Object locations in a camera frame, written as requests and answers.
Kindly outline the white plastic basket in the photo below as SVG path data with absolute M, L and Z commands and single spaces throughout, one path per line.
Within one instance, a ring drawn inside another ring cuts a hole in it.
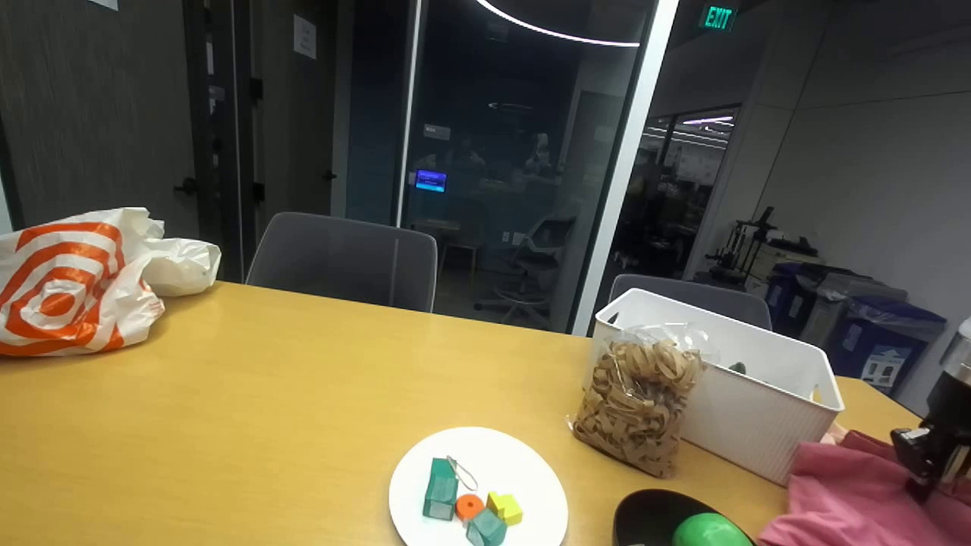
M 689 398 L 682 436 L 786 486 L 804 443 L 823 439 L 845 404 L 821 349 L 738 319 L 629 289 L 594 317 L 593 338 L 637 325 L 694 324 L 719 352 Z M 731 371 L 746 364 L 746 375 Z

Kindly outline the pink shirt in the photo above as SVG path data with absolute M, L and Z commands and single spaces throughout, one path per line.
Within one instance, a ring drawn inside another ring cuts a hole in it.
M 801 444 L 787 512 L 757 546 L 971 546 L 971 479 L 920 504 L 909 477 L 891 445 L 858 431 L 839 444 Z

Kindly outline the black machine on cart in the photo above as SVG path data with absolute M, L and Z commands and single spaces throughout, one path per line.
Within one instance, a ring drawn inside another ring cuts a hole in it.
M 772 224 L 774 211 L 773 206 L 767 206 L 756 220 L 736 221 L 725 245 L 706 256 L 711 265 L 696 274 L 695 280 L 724 289 L 753 291 L 768 283 L 777 264 L 825 264 L 807 238 L 787 239 Z

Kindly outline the green ball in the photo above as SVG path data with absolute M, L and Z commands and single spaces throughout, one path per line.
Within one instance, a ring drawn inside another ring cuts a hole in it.
M 671 546 L 753 546 L 753 543 L 724 515 L 697 513 L 677 525 Z

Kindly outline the grey chair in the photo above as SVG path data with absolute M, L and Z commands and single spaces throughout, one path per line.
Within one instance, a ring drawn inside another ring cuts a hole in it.
M 625 273 L 614 278 L 609 300 L 616 300 L 629 289 L 647 290 L 670 300 L 738 319 L 766 331 L 772 329 L 768 305 L 756 295 L 743 291 L 724 289 L 713 284 Z
M 426 233 L 282 212 L 267 225 L 245 283 L 430 313 L 438 266 L 438 244 Z

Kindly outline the bag of ribbon pasta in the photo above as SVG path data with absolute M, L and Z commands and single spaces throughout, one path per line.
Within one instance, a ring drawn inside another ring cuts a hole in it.
M 655 478 L 672 477 L 690 395 L 719 360 L 713 340 L 694 324 L 637 325 L 596 349 L 573 437 Z

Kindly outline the black bowl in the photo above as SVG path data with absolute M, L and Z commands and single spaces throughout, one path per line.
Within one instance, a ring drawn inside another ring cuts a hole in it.
M 611 546 L 671 546 L 677 525 L 697 513 L 721 514 L 694 497 L 666 488 L 635 491 L 617 505 Z

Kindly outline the white round plate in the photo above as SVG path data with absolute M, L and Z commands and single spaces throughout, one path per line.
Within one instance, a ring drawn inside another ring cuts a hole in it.
M 472 546 L 465 522 L 430 519 L 422 513 L 433 457 L 457 461 L 457 495 L 482 501 L 490 491 L 512 494 L 523 509 L 502 546 L 563 546 L 569 509 L 561 480 L 536 450 L 507 433 L 482 426 L 438 431 L 412 446 L 391 474 L 388 508 L 392 525 L 406 546 Z

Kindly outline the white office chair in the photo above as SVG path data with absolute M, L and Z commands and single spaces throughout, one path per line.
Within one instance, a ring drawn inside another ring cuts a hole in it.
M 505 315 L 500 324 L 509 325 L 516 314 L 527 317 L 531 324 L 543 331 L 551 329 L 549 301 L 552 289 L 545 284 L 555 282 L 561 270 L 561 258 L 568 246 L 577 222 L 575 215 L 554 213 L 545 215 L 534 224 L 506 262 L 516 272 L 511 282 L 495 284 L 492 297 L 479 298 L 473 309 L 502 308 Z

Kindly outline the yellow wooden block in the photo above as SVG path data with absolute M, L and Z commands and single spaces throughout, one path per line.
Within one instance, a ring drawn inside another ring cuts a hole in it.
M 490 491 L 486 495 L 486 508 L 506 526 L 519 525 L 523 521 L 523 508 L 512 494 Z

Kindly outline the green exit sign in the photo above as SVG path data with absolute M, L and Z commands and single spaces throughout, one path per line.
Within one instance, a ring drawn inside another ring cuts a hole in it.
M 738 7 L 707 3 L 699 16 L 698 27 L 704 31 L 730 32 L 738 15 Z

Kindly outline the teal wooden block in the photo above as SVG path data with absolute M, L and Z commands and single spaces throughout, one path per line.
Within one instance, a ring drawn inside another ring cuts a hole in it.
M 467 522 L 466 539 L 472 546 L 502 546 L 506 535 L 506 522 L 489 509 L 478 512 Z

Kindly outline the tall green wooden block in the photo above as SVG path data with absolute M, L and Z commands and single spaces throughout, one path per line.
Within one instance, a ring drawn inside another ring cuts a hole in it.
M 447 457 L 433 457 L 423 497 L 424 517 L 451 521 L 455 515 L 458 485 L 454 464 Z

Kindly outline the orange and white plastic bag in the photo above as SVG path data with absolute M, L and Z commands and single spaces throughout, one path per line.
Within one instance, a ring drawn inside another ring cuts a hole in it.
M 111 352 L 165 311 L 143 279 L 165 224 L 119 208 L 0 234 L 0 357 Z

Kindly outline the paper notice on wall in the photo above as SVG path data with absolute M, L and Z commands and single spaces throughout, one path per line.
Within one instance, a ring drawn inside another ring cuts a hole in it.
M 294 15 L 294 52 L 305 58 L 318 58 L 318 32 L 312 21 Z

